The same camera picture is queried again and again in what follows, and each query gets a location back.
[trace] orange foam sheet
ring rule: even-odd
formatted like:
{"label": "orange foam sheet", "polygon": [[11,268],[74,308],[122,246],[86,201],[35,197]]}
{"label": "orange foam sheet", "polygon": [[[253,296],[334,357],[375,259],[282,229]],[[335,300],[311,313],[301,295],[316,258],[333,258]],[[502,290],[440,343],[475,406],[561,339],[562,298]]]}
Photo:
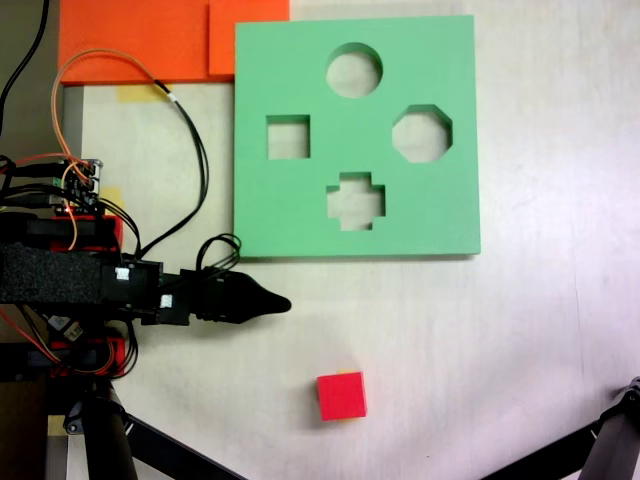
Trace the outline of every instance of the orange foam sheet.
{"label": "orange foam sheet", "polygon": [[236,24],[288,21],[289,0],[212,0],[209,15],[209,75],[216,81],[232,81]]}
{"label": "orange foam sheet", "polygon": [[[60,0],[58,65],[82,50],[114,48],[138,58],[163,82],[232,81],[235,23],[288,18],[289,0]],[[62,82],[149,79],[122,59],[96,55],[69,68]]]}

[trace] green foam board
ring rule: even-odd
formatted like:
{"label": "green foam board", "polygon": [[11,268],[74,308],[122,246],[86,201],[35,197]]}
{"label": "green foam board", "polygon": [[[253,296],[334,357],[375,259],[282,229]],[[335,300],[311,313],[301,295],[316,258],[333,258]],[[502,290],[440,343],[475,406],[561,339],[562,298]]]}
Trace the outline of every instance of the green foam board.
{"label": "green foam board", "polygon": [[[360,98],[326,80],[350,47],[379,59],[377,88]],[[237,25],[235,233],[247,257],[480,252],[473,17]],[[406,112],[436,112],[452,145],[410,163],[392,143]],[[274,160],[268,123],[304,118],[308,158]],[[370,174],[385,192],[370,230],[342,231],[327,191]]]}

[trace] circular hole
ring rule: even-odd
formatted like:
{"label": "circular hole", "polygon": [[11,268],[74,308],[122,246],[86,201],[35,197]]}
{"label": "circular hole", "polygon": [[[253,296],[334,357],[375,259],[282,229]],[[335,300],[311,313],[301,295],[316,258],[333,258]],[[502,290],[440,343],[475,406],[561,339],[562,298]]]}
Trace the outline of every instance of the circular hole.
{"label": "circular hole", "polygon": [[348,43],[330,57],[327,83],[342,97],[359,98],[373,92],[382,80],[382,61],[363,43]]}

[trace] white table surface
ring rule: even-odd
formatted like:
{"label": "white table surface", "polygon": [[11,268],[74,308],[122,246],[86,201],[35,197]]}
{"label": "white table surface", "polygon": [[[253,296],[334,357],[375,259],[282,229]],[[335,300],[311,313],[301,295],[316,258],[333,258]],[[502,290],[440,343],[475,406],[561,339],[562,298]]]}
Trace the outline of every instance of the white table surface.
{"label": "white table surface", "polygon": [[[475,15],[482,254],[243,263],[293,310],[138,327],[140,361],[116,383],[126,408],[265,480],[472,480],[597,418],[640,373],[640,2],[291,3],[293,20]],[[175,92],[211,189],[149,255],[168,272],[193,268],[232,219],[233,87]],[[169,104],[86,88],[82,142],[144,243],[195,204],[193,146]],[[322,424],[314,381],[339,370],[364,372],[369,414]],[[86,478],[81,442],[70,479]]]}

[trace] red cube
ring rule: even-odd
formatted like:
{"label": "red cube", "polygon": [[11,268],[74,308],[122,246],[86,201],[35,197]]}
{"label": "red cube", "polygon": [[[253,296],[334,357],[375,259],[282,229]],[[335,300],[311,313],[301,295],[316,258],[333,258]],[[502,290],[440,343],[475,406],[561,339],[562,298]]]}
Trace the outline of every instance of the red cube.
{"label": "red cube", "polygon": [[366,417],[362,372],[318,377],[318,400],[323,422]]}

